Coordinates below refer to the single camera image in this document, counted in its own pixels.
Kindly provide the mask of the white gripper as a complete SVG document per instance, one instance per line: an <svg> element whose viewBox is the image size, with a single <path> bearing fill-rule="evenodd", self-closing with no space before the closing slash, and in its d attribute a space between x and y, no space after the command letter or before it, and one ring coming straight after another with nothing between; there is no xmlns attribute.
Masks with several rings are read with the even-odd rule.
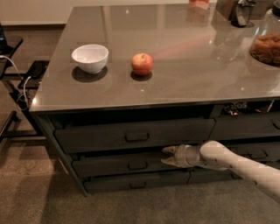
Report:
<svg viewBox="0 0 280 224"><path fill-rule="evenodd" d="M161 162L176 167L194 167L200 163L200 150L197 146L183 145L168 146L162 149L163 153L174 154L174 157L162 158Z"/></svg>

